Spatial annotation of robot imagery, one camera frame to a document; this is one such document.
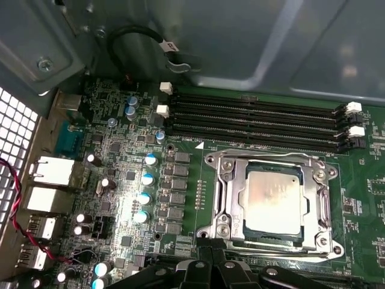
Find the cable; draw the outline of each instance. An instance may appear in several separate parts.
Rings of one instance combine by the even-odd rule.
[[[29,233],[29,232],[26,232],[26,230],[24,230],[19,222],[16,220],[16,213],[17,211],[19,210],[20,208],[20,204],[21,204],[21,201],[22,201],[22,183],[20,182],[20,179],[19,177],[17,176],[17,172],[15,171],[15,169],[11,166],[11,164],[6,161],[5,159],[3,158],[0,158],[0,165],[3,165],[5,167],[8,168],[8,170],[10,171],[11,173],[11,176],[13,177],[13,181],[14,181],[14,186],[15,186],[15,190],[16,190],[16,195],[15,195],[15,200],[12,204],[12,207],[11,207],[11,214],[9,216],[9,219],[10,221],[12,221],[12,225],[13,227],[19,231],[24,237],[28,238],[30,240],[30,242],[34,245],[34,246],[37,246],[41,251],[43,251],[44,253],[47,254],[47,256],[52,259],[52,260],[57,260],[59,262],[65,262],[65,263],[69,263],[71,264],[71,260],[65,258],[65,257],[61,257],[61,256],[54,256],[52,254],[52,252],[44,247],[44,245],[38,243],[38,241]]]
[[[114,63],[114,65],[118,68],[119,72],[124,74],[128,81],[132,81],[131,76],[126,71],[125,66],[120,61],[118,55],[115,53],[114,44],[119,37],[130,33],[138,33],[138,34],[146,35],[154,39],[158,43],[162,43],[164,40],[163,37],[160,36],[154,30],[151,30],[150,28],[147,28],[147,27],[138,26],[138,25],[123,26],[123,27],[117,28],[116,30],[114,30],[108,35],[106,45],[107,45],[107,52],[109,54],[109,57],[111,61]]]

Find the label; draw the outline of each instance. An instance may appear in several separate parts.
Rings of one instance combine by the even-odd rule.
[[[176,47],[176,45],[173,42],[167,42],[166,40],[163,40],[163,42],[159,43],[159,45],[164,52],[179,51],[179,49]]]

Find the black cable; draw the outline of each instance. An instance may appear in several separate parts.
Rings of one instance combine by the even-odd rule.
[[[116,68],[118,68],[119,72],[127,75],[128,72],[125,69],[125,66],[123,65],[122,61],[119,59],[118,55],[115,53],[114,50],[114,44],[115,41],[120,38],[123,35],[130,34],[130,33],[138,33],[142,35],[146,35],[152,39],[154,39],[158,43],[162,43],[164,41],[163,37],[160,36],[157,32],[154,30],[143,27],[143,26],[138,26],[138,25],[128,25],[128,26],[123,26],[120,28],[117,28],[116,30],[112,31],[108,37],[107,37],[107,53]]]

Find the integrated circuit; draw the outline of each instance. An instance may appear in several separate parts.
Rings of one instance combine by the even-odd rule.
[[[135,175],[136,175],[135,172],[128,171],[126,173],[126,181],[134,181],[135,180]]]
[[[131,246],[132,238],[130,236],[123,236],[120,245],[123,247]]]
[[[173,179],[171,183],[171,189],[176,191],[185,191],[187,189],[187,180]]]
[[[169,208],[167,212],[167,217],[175,220],[182,220],[184,216],[184,211],[177,208]]]
[[[113,143],[109,150],[111,152],[120,152],[121,148],[122,148],[122,145],[120,143]]]
[[[175,154],[175,163],[189,163],[190,162],[190,154],[186,152],[177,152]]]
[[[174,166],[174,176],[188,176],[188,167],[187,166],[181,166],[179,164]]]
[[[111,207],[111,203],[110,202],[107,202],[107,201],[103,201],[102,202],[102,206],[100,207],[100,209],[102,211],[109,211],[109,208]]]
[[[114,262],[114,267],[117,269],[123,269],[125,267],[125,262],[123,258],[116,258]]]
[[[177,223],[166,224],[166,234],[179,235],[182,232],[182,225]]]
[[[184,194],[172,193],[170,197],[170,204],[174,205],[184,205],[186,197]]]
[[[147,125],[147,120],[146,119],[140,119],[138,122],[138,126],[146,126]]]
[[[101,134],[93,134],[91,137],[91,141],[93,144],[101,145],[103,142],[103,136]]]

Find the chip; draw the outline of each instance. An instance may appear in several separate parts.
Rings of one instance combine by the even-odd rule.
[[[155,136],[152,134],[146,135],[146,143],[153,144],[155,142]]]
[[[114,267],[117,269],[123,269],[125,267],[125,262],[126,260],[124,260],[123,258],[116,258]]]
[[[187,189],[187,181],[185,179],[173,179],[171,189],[176,191],[185,191]]]
[[[168,203],[168,200],[170,200],[170,197],[169,197],[169,196],[161,195],[161,196],[159,197],[160,203]]]
[[[156,224],[155,225],[155,232],[164,232],[165,231],[165,225]]]
[[[164,169],[163,174],[166,176],[171,176],[173,174],[173,170],[171,169]]]
[[[146,119],[140,119],[138,122],[138,126],[146,126],[147,125],[147,120]]]
[[[126,173],[126,181],[134,181],[135,180],[135,175],[136,175],[135,172],[128,171]]]
[[[145,98],[142,100],[142,105],[148,106],[151,104],[151,99]]]
[[[110,147],[111,152],[120,152],[122,145],[120,143],[113,143]]]
[[[166,162],[168,162],[168,163],[173,163],[173,162],[174,162],[174,157],[173,157],[172,155],[168,155],[168,156],[166,157]]]
[[[170,182],[162,182],[162,188],[169,190],[171,189],[171,183]]]
[[[109,211],[109,208],[111,207],[111,203],[110,202],[102,202],[102,206],[101,206],[101,210],[102,211]]]
[[[164,211],[164,210],[158,210],[158,217],[159,217],[159,218],[167,217],[167,211]]]
[[[176,163],[189,163],[190,162],[190,154],[186,152],[177,152],[175,154],[175,162]]]
[[[184,216],[184,211],[182,209],[177,208],[169,208],[167,217],[170,219],[182,220]]]
[[[179,235],[182,232],[182,225],[176,223],[166,224],[166,234]]]
[[[93,134],[91,141],[95,144],[101,144],[103,142],[103,136],[101,134]]]
[[[170,204],[184,205],[185,201],[186,201],[186,197],[184,194],[176,194],[176,193],[171,194]]]
[[[132,238],[130,236],[123,236],[120,245],[123,247],[131,246]]]
[[[175,165],[174,166],[174,176],[188,176],[188,167]]]

